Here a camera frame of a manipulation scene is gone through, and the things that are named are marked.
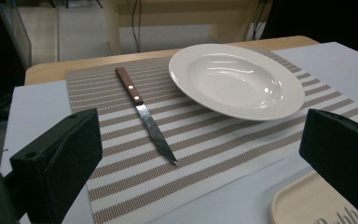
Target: table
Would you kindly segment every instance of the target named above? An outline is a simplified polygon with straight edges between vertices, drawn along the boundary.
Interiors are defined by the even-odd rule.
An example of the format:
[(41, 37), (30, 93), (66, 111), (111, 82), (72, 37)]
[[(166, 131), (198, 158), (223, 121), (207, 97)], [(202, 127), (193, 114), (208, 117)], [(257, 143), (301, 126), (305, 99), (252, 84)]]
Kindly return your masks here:
[[(119, 28), (131, 27), (133, 2), (113, 0), (103, 5), (108, 42), (114, 55), (121, 53)], [(258, 0), (144, 0), (142, 26), (212, 24), (209, 36), (218, 43), (239, 42), (245, 40), (258, 4)]]
[[(284, 49), (290, 48), (291, 43), (299, 48)], [(260, 48), (264, 45), (266, 49), (281, 49), (274, 52), (358, 102), (358, 52), (337, 43), (319, 45), (304, 36), (235, 45), (249, 44), (251, 47)], [(51, 124), (70, 114), (63, 81), (66, 70), (116, 63), (116, 60), (131, 61), (137, 57), (169, 56), (175, 52), (165, 50), (131, 56), (41, 64), (30, 68), (27, 77), (34, 84), (39, 84), (28, 83), (28, 86), (15, 90), (5, 141), (5, 148), (9, 148), (9, 151), (4, 152), (1, 172), (5, 175), (10, 170), (7, 160), (13, 150), (21, 149)], [(310, 167), (301, 158), (292, 156), (204, 195), (153, 220), (152, 223), (240, 223), (246, 220), (251, 223), (269, 223), (268, 207), (276, 190), (309, 171)], [(64, 223), (91, 223), (92, 216), (87, 201), (87, 192), (83, 190)]]
[[(290, 36), (266, 40), (232, 43), (231, 45), (242, 48), (261, 48), (267, 50), (290, 49), (308, 45), (316, 45), (318, 42), (305, 36)], [(145, 53), (125, 54), (102, 58), (74, 60), (59, 63), (42, 63), (30, 67), (25, 75), (25, 85), (33, 85), (50, 81), (64, 80), (65, 72), (70, 70), (100, 66), (110, 63), (124, 63), (142, 59), (173, 56), (179, 49), (167, 49)]]

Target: striped placemat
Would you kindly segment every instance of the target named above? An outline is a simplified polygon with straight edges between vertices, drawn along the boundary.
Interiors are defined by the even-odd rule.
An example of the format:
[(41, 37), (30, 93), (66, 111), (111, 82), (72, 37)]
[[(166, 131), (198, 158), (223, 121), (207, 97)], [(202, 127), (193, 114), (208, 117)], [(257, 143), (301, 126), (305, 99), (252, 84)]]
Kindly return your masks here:
[[(67, 72), (72, 112), (97, 108), (103, 159), (87, 186), (96, 223), (146, 223), (199, 196), (298, 152), (309, 108), (358, 121), (358, 104), (278, 55), (306, 100), (294, 115), (272, 121), (234, 119), (197, 104), (173, 83), (170, 58)], [(155, 150), (115, 74), (126, 67), (179, 166)]]

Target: white table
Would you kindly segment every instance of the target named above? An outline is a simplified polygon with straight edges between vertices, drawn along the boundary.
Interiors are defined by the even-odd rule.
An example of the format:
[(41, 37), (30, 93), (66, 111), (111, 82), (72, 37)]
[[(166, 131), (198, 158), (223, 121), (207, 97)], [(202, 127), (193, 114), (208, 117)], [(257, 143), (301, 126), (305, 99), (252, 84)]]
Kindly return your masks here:
[[(275, 53), (308, 71), (358, 103), (358, 52), (338, 43), (313, 45)], [(7, 125), (1, 172), (8, 159), (71, 113), (65, 81), (16, 88)], [(276, 162), (155, 219), (152, 223), (269, 223), (275, 192), (308, 173), (298, 155)], [(27, 217), (21, 223), (28, 223)], [(83, 189), (64, 223), (92, 223), (88, 193)]]

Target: knife blade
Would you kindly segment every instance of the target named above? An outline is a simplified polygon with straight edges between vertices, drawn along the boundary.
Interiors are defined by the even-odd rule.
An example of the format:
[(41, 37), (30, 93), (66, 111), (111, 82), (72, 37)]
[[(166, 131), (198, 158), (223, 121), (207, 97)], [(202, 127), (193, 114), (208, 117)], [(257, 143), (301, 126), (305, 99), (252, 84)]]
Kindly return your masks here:
[(163, 157), (165, 157), (165, 159), (177, 165), (177, 159), (173, 155), (170, 146), (165, 140), (165, 137), (159, 129), (157, 123), (153, 120), (152, 116), (150, 115), (150, 112), (147, 110), (144, 100), (141, 97), (141, 94), (139, 94), (138, 90), (135, 88), (135, 85), (133, 84), (126, 69), (124, 67), (118, 67), (116, 68), (116, 74), (123, 83), (127, 92), (129, 93), (132, 102), (134, 103), (135, 108), (138, 111), (139, 117), (141, 118), (145, 128), (147, 129), (150, 139), (155, 144), (158, 152)]

